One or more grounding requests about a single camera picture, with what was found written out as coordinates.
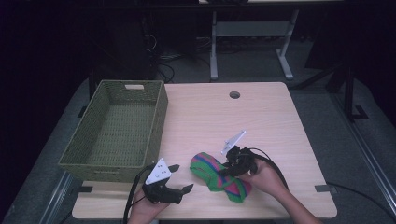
hand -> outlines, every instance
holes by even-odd
[[[243,174],[238,177],[273,197],[287,190],[279,175],[267,162],[258,159],[255,162],[257,164],[256,174]]]
[[[255,160],[257,173],[243,174],[239,178],[252,184],[257,189],[272,195],[288,211],[296,224],[319,224],[321,221],[310,213],[294,195],[283,185],[282,180],[267,162]]]
[[[134,195],[134,204],[128,224],[149,224],[163,209],[169,206],[169,203],[154,204],[144,197],[145,193],[142,189]]]

wooden table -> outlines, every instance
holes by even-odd
[[[246,130],[240,147],[264,150],[279,166],[291,193],[317,217],[335,217],[330,192],[305,134],[289,91],[283,83],[168,84],[169,105],[163,128],[160,158],[180,168],[169,188],[194,184],[181,204],[171,204],[158,219],[282,218],[286,210],[273,197],[254,189],[243,203],[228,200],[225,192],[211,192],[189,169],[191,158],[206,152],[221,162],[224,141]],[[230,97],[238,91],[240,98]],[[85,181],[92,191],[78,195],[75,218],[122,218],[130,183]]]

black cable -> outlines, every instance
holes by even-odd
[[[372,197],[368,196],[367,194],[364,194],[364,193],[362,193],[360,191],[357,191],[355,189],[351,189],[349,187],[345,187],[345,186],[342,186],[342,185],[339,185],[339,184],[334,184],[333,182],[330,182],[330,181],[326,181],[326,184],[332,185],[332,186],[335,186],[335,187],[338,187],[338,188],[341,188],[341,189],[349,190],[351,192],[359,194],[363,198],[366,198],[366,199],[372,201],[372,203],[375,203],[379,208],[381,208],[393,220],[394,223],[396,223],[396,216],[394,216],[385,206],[383,206],[382,204],[380,204],[379,202],[377,202],[375,199],[373,199]]]
[[[250,149],[250,150],[253,149],[253,150],[258,150],[258,151],[260,151],[261,153],[263,153],[263,154],[268,158],[268,160],[271,161],[271,158],[268,156],[268,154],[265,153],[264,151],[262,151],[261,149],[256,148],[256,147],[250,147],[249,149]]]
[[[163,72],[161,69],[158,69],[158,72],[163,77],[163,82],[165,82],[165,83],[173,82],[173,78],[175,77],[175,69],[172,66],[170,66],[168,64],[164,64],[164,63],[159,63],[158,65],[165,66],[165,67],[169,68],[172,71],[171,77],[167,77],[165,75],[165,72]]]
[[[145,167],[142,171],[140,171],[140,173],[134,178],[134,183],[132,184],[131,191],[129,192],[128,200],[127,200],[127,202],[126,202],[126,204],[125,204],[125,210],[124,210],[124,215],[123,215],[123,219],[122,219],[122,220],[123,220],[122,222],[123,222],[124,224],[127,224],[127,223],[128,223],[128,213],[129,213],[129,210],[130,210],[131,207],[132,207],[132,198],[134,197],[134,192],[136,191],[136,187],[137,187],[137,184],[139,183],[140,176],[141,176],[143,173],[145,173],[147,170],[152,170],[152,169],[154,168],[154,166],[155,166],[155,163],[146,166],[146,167]]]
[[[72,215],[72,211],[73,210],[70,210],[70,212],[67,213],[67,215],[59,222],[59,224],[64,224],[66,220]]]

green basket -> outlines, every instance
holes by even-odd
[[[59,165],[82,180],[133,182],[158,160],[167,106],[162,81],[101,81]]]

